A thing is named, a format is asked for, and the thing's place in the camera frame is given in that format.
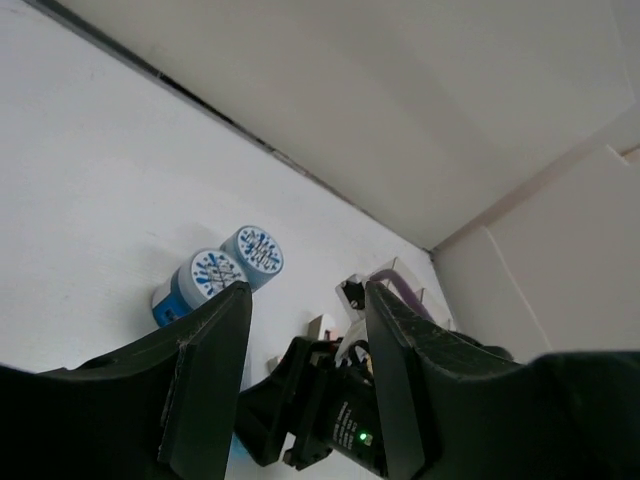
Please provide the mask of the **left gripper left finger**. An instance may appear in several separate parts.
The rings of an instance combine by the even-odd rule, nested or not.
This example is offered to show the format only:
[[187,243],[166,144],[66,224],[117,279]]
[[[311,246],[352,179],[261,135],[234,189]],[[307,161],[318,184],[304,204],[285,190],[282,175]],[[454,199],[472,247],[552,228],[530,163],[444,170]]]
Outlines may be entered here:
[[80,367],[1,370],[5,479],[221,479],[251,325],[236,282]]

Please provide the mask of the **blue jar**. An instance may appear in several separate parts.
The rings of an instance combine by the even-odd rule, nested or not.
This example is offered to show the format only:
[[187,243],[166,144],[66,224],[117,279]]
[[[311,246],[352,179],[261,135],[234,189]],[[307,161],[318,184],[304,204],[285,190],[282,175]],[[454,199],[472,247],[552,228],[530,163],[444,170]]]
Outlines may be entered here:
[[253,292],[264,287],[284,268],[284,255],[278,243],[267,231],[254,225],[239,228],[220,250],[241,267]]
[[201,249],[154,291],[152,315],[159,327],[190,314],[236,281],[247,282],[241,266],[227,253]]

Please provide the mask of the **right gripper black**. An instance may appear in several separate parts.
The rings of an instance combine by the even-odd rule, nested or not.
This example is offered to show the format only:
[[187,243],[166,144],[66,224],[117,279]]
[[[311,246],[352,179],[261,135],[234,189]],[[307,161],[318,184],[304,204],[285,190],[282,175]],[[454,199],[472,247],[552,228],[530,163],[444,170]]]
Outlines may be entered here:
[[337,341],[296,337],[273,372],[241,392],[234,433],[260,466],[298,471],[336,451],[383,471],[383,437],[373,377],[365,364],[338,366]]

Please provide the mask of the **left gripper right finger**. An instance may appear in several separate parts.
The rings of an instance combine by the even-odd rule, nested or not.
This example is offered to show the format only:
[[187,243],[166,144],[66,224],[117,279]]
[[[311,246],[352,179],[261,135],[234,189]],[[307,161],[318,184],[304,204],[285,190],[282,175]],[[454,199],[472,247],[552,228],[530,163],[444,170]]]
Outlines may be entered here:
[[578,351],[520,364],[365,288],[392,479],[635,479],[639,355]]

